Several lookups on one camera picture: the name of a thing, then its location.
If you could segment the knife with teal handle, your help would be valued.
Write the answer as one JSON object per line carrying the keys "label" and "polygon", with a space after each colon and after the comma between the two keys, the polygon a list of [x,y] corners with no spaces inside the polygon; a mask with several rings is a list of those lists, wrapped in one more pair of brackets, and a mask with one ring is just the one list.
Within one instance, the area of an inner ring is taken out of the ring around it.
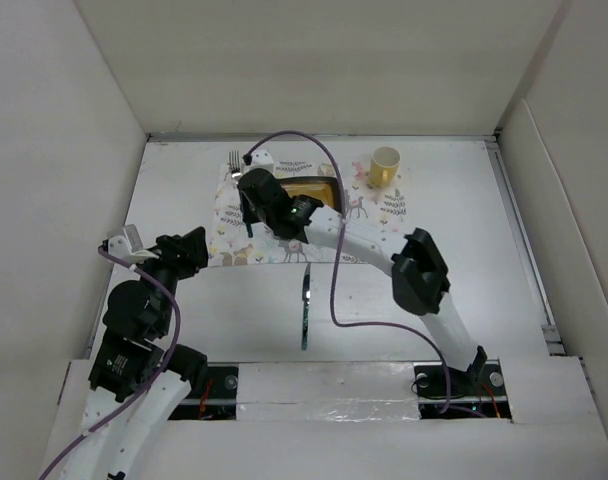
{"label": "knife with teal handle", "polygon": [[306,351],[308,349],[308,330],[309,330],[309,309],[310,309],[310,289],[311,281],[311,264],[306,265],[303,282],[302,282],[302,328],[301,328],[301,350]]}

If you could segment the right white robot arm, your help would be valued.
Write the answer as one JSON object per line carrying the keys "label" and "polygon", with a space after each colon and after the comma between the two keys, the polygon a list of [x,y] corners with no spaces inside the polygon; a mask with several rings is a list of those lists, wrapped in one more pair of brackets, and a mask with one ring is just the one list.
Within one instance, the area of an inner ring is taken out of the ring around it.
{"label": "right white robot arm", "polygon": [[447,366],[449,387],[467,394],[481,384],[487,355],[455,308],[448,267],[429,232],[417,228],[403,235],[353,222],[333,177],[332,204],[289,194],[283,179],[262,168],[237,174],[235,180],[246,225],[262,223],[279,240],[331,248],[383,272],[391,279],[395,303],[419,317],[430,333]]}

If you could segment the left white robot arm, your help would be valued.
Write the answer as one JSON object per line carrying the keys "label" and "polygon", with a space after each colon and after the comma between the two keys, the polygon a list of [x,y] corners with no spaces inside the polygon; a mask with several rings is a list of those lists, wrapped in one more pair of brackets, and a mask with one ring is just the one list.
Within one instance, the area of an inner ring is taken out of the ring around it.
{"label": "left white robot arm", "polygon": [[110,292],[105,332],[89,375],[84,441],[69,458],[64,479],[130,479],[153,436],[187,396],[207,382],[207,357],[179,344],[175,299],[179,281],[208,264],[205,230],[162,235],[143,246],[126,225],[99,248],[104,258],[138,274]]}

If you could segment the floral animal print cloth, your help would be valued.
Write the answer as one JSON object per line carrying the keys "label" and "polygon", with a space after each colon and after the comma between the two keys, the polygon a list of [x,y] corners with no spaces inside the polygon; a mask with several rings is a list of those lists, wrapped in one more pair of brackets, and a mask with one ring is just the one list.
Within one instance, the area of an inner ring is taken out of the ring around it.
{"label": "floral animal print cloth", "polygon": [[411,252],[407,235],[345,217],[314,197],[291,195],[269,169],[221,168],[209,240],[216,266],[351,258],[389,275]]}

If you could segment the fork with teal handle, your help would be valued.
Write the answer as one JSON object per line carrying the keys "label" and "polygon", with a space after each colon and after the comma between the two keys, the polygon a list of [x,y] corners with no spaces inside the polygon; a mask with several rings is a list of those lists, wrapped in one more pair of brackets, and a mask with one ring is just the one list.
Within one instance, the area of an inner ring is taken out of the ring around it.
{"label": "fork with teal handle", "polygon": [[[232,150],[228,154],[228,167],[230,177],[233,180],[234,184],[237,185],[241,176],[242,176],[242,168],[241,168],[241,159],[238,150]],[[242,221],[245,226],[247,236],[251,239],[254,234],[252,230],[252,226],[248,217],[248,206],[246,205],[246,200],[241,193],[238,193],[240,200],[240,211],[242,214]]]}

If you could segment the square yellow black plate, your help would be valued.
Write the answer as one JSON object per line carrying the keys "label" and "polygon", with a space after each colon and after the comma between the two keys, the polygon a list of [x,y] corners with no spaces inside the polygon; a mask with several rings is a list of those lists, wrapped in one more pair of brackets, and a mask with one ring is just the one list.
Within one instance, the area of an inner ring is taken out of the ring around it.
{"label": "square yellow black plate", "polygon": [[339,213],[342,212],[342,195],[335,177],[296,176],[280,178],[279,183],[291,197],[306,195],[320,200]]}

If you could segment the yellow mug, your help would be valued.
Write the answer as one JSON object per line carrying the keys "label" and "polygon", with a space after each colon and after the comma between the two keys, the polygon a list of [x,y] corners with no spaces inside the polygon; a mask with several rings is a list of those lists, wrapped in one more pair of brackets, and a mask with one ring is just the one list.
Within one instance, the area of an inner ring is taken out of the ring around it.
{"label": "yellow mug", "polygon": [[400,161],[400,153],[393,147],[375,149],[371,156],[368,184],[373,188],[387,188],[397,174]]}

